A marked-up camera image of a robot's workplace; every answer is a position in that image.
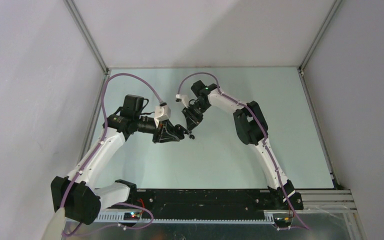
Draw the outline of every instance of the gray wall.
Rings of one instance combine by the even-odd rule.
[[[384,1],[344,1],[304,77],[367,237],[384,239]]]
[[[42,236],[101,79],[62,0],[0,0],[0,240]]]

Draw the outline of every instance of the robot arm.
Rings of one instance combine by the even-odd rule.
[[[192,85],[191,90],[197,97],[196,101],[191,104],[189,104],[189,99],[186,95],[176,95],[177,101],[182,102],[185,106],[182,113],[186,118],[187,130],[192,131],[192,129],[202,122],[203,113],[210,106],[218,107],[223,111],[232,114],[239,139],[245,145],[251,144],[258,156],[270,192],[274,193],[274,195],[284,203],[286,198],[281,189],[281,186],[283,185],[288,198],[290,198],[295,193],[294,186],[280,167],[276,156],[273,153],[269,138],[267,137],[267,139],[264,139],[264,134],[254,119],[251,121],[248,120],[252,115],[244,106],[239,104],[240,101],[232,97],[226,97],[223,94],[224,92],[222,89],[220,89],[220,93],[215,84],[206,86],[202,81],[195,82]],[[257,116],[259,123],[267,132],[268,126],[258,103],[252,101],[244,104],[246,104]],[[280,181],[278,179],[277,171],[279,171]]]
[[[127,95],[123,106],[107,118],[105,138],[99,138],[65,178],[59,176],[54,178],[51,192],[55,211],[58,210],[68,185],[78,174],[64,205],[65,216],[80,223],[91,224],[101,210],[116,203],[126,202],[131,189],[136,188],[133,183],[117,180],[110,186],[95,189],[100,173],[130,135],[135,132],[152,134],[154,143],[167,143],[178,142],[185,138],[184,134],[189,133],[179,124],[173,126],[169,120],[170,109],[167,104],[156,106],[154,117],[148,117],[142,115],[142,110],[145,108],[143,103],[143,97]],[[101,145],[100,148],[81,170],[97,145]]]

